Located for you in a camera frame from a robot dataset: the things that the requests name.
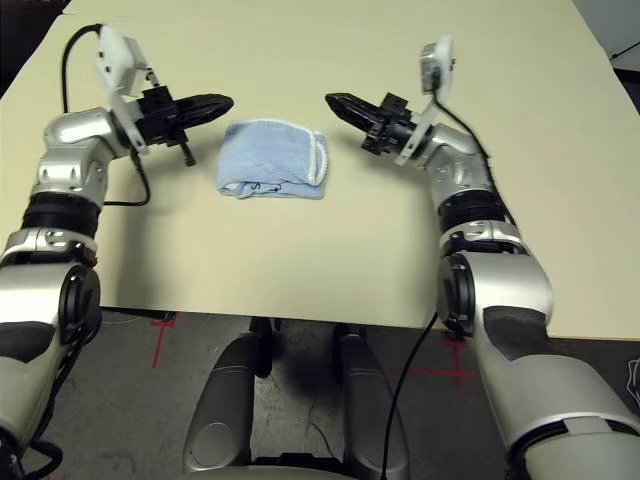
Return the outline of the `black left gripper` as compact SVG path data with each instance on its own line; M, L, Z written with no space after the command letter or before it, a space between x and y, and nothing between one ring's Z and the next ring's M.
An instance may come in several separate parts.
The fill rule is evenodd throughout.
M187 145L185 130L207 124L225 115L233 106L231 97L222 94L198 94L174 99L169 89L162 86L152 68L147 68L145 80L151 88L142 91L137 100L142 117L136 125L145 141L151 145L179 145L187 167L196 160Z

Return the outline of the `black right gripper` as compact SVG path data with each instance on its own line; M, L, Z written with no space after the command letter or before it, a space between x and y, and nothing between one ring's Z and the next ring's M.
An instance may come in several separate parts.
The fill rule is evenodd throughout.
M325 101L338 118L365 133L361 148L374 155L400 154L416 129L408 101L390 92L378 106L350 93L329 93Z

